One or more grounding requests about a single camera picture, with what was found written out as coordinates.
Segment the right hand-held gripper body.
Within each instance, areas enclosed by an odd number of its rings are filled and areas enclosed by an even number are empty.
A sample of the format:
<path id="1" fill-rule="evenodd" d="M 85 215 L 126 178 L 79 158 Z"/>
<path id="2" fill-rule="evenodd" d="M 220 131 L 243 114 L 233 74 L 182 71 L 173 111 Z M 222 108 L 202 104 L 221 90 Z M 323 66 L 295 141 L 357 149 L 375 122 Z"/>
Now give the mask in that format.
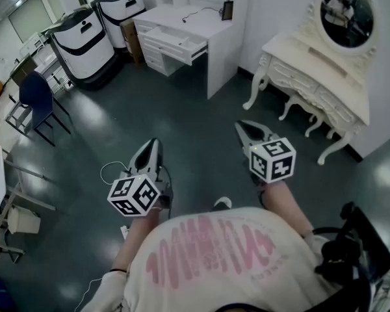
<path id="1" fill-rule="evenodd" d="M 270 184 L 293 176 L 296 150 L 286 137 L 250 146 L 249 169 Z"/>

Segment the white desk drawer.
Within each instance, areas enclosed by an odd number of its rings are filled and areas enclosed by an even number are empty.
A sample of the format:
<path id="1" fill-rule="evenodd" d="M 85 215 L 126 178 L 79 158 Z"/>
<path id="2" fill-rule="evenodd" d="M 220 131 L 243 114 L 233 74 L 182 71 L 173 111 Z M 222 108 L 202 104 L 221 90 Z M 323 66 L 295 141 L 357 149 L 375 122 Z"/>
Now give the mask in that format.
<path id="1" fill-rule="evenodd" d="M 161 25 L 139 32 L 138 35 L 143 48 L 152 49 L 189 66 L 208 50 L 206 39 Z"/>

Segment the cream ornate stool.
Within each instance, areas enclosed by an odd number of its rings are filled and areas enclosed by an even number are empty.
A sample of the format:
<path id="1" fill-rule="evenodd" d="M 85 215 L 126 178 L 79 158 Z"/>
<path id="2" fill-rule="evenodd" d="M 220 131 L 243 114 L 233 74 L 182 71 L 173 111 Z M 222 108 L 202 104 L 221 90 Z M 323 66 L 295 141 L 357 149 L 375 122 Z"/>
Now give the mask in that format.
<path id="1" fill-rule="evenodd" d="M 286 102 L 283 114 L 279 117 L 279 121 L 283 121 L 287 117 L 289 110 L 293 105 L 299 105 L 304 111 L 311 115 L 309 119 L 311 126 L 305 131 L 306 138 L 309 138 L 310 133 L 318 129 L 323 123 L 328 124 L 328 117 L 323 110 L 310 105 L 306 100 L 297 94 L 292 95 Z"/>

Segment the cream ornate vanity table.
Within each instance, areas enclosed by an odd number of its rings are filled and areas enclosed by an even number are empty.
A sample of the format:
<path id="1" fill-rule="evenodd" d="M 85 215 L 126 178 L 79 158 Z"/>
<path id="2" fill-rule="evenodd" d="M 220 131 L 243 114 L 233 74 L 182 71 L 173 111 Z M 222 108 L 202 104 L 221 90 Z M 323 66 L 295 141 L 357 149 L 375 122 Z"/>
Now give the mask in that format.
<path id="1" fill-rule="evenodd" d="M 327 137 L 338 134 L 341 138 L 320 154 L 319 165 L 370 124 L 369 98 L 363 80 L 314 50 L 301 36 L 278 34 L 261 51 L 250 98 L 243 109 L 249 110 L 258 93 L 272 83 L 286 88 L 290 97 L 297 94 L 324 111 L 331 127 Z"/>

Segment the white pink-print T-shirt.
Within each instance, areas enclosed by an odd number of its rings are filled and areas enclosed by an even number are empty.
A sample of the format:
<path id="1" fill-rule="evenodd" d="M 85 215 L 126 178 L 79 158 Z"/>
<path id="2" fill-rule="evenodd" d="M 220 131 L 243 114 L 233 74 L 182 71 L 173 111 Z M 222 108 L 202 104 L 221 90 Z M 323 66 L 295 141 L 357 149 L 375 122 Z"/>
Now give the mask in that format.
<path id="1" fill-rule="evenodd" d="M 81 312 L 216 312 L 235 303 L 304 312 L 339 290 L 315 272 L 323 244 L 259 208 L 176 217 L 125 270 L 106 273 Z"/>

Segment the white bucket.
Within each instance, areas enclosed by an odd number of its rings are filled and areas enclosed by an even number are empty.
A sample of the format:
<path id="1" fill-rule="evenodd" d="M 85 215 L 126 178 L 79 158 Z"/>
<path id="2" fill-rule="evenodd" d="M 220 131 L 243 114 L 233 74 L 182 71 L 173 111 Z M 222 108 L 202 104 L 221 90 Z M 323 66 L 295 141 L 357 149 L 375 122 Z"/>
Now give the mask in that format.
<path id="1" fill-rule="evenodd" d="M 40 223 L 41 218 L 29 209 L 14 205 L 8 211 L 7 224 L 11 234 L 37 234 Z"/>

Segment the blue chair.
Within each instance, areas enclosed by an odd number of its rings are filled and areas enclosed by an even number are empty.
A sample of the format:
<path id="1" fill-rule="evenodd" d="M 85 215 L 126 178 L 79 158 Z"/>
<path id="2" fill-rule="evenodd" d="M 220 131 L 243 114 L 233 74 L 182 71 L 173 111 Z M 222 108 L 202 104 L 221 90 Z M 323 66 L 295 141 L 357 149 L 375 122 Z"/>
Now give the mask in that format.
<path id="1" fill-rule="evenodd" d="M 54 98 L 53 92 L 46 81 L 46 78 L 37 71 L 32 71 L 19 86 L 19 101 L 22 105 L 26 105 L 31 109 L 32 118 L 30 123 L 30 130 L 34 130 L 47 143 L 55 147 L 55 144 L 50 141 L 43 133 L 40 132 L 39 127 L 46 124 L 51 129 L 53 128 L 47 122 L 49 117 L 52 117 L 68 134 L 70 130 L 57 118 L 54 113 L 53 105 L 56 104 L 68 116 L 68 111 Z"/>

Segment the brown cardboard box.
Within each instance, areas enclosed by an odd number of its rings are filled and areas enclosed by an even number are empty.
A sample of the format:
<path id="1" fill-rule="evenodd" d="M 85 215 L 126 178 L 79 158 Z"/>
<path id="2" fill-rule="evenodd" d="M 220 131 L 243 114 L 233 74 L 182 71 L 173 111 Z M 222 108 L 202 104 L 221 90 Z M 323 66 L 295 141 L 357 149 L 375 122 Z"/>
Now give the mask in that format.
<path id="1" fill-rule="evenodd" d="M 134 21 L 130 18 L 120 24 L 127 50 L 136 65 L 145 63 Z"/>

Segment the white desk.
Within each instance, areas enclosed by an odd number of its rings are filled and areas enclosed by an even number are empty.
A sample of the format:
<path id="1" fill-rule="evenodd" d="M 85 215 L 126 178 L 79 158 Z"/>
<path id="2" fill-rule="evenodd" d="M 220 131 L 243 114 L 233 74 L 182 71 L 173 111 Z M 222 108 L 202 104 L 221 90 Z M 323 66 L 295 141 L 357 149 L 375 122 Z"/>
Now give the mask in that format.
<path id="1" fill-rule="evenodd" d="M 215 9 L 191 5 L 182 7 L 160 5 L 135 16 L 133 21 L 137 34 L 161 25 L 185 31 L 207 40 L 208 50 L 198 58 L 204 55 L 207 55 L 208 58 L 207 97 L 209 99 L 235 74 L 237 67 L 233 62 L 229 47 L 229 40 L 234 30 L 233 22 L 222 21 Z M 166 76 L 170 76 L 183 66 L 188 66 L 152 49 L 143 48 L 141 44 L 140 46 L 148 66 Z"/>

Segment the black backpack harness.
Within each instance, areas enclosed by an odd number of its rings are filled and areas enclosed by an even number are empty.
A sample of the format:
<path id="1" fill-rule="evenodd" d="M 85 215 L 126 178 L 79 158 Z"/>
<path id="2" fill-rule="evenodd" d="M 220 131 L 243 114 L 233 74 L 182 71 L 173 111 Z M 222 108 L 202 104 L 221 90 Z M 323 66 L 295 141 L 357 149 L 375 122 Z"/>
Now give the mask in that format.
<path id="1" fill-rule="evenodd" d="M 320 227 L 314 235 L 334 234 L 322 247 L 315 272 L 341 288 L 306 312 L 370 312 L 376 285 L 390 270 L 390 251 L 354 203 L 343 206 L 342 227 Z"/>

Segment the large white black robot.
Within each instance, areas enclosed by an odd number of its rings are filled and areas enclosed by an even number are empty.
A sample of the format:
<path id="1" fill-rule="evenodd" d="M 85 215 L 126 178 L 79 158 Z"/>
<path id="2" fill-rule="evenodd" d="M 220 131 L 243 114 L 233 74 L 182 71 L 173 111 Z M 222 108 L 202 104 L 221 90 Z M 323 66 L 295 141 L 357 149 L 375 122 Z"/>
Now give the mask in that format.
<path id="1" fill-rule="evenodd" d="M 68 79 L 83 90 L 97 90 L 118 70 L 119 54 L 93 8 L 81 6 L 45 32 Z"/>

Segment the oval cream-framed mirror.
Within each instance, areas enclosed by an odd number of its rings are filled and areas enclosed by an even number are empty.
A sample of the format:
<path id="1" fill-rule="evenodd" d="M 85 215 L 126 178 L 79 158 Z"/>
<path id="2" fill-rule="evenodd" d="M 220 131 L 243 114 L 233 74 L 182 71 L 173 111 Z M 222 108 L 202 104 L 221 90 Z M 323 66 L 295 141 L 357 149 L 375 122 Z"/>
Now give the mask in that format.
<path id="1" fill-rule="evenodd" d="M 313 0 L 297 35 L 325 55 L 371 59 L 379 37 L 376 4 L 373 0 Z"/>

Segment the dark cabinet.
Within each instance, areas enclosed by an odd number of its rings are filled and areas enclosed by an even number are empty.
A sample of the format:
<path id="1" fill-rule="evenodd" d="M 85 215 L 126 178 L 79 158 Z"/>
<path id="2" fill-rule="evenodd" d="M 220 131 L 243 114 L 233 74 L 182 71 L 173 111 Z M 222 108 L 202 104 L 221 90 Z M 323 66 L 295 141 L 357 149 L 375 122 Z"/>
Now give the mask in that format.
<path id="1" fill-rule="evenodd" d="M 30 54 L 26 55 L 17 66 L 10 72 L 10 78 L 17 86 L 20 86 L 22 81 L 38 67 Z"/>

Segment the large glass window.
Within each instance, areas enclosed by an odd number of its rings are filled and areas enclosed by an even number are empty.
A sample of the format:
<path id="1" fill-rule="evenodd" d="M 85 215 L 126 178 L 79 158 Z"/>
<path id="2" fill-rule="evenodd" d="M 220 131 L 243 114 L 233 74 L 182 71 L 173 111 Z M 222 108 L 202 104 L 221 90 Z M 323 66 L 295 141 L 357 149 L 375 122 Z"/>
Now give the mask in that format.
<path id="1" fill-rule="evenodd" d="M 42 0 L 17 1 L 8 19 L 23 43 L 53 24 Z"/>

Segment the grey metal frame stool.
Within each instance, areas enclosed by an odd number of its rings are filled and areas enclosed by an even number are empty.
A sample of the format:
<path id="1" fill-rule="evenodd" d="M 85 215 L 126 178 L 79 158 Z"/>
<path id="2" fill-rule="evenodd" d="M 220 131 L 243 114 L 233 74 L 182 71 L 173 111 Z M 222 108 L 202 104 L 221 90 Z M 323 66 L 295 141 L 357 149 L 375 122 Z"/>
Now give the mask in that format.
<path id="1" fill-rule="evenodd" d="M 23 136 L 28 136 L 31 129 L 31 122 L 26 122 L 26 119 L 31 115 L 32 109 L 28 105 L 23 105 L 19 100 L 15 100 L 10 94 L 9 100 L 13 106 L 9 113 L 5 116 L 5 122 Z"/>

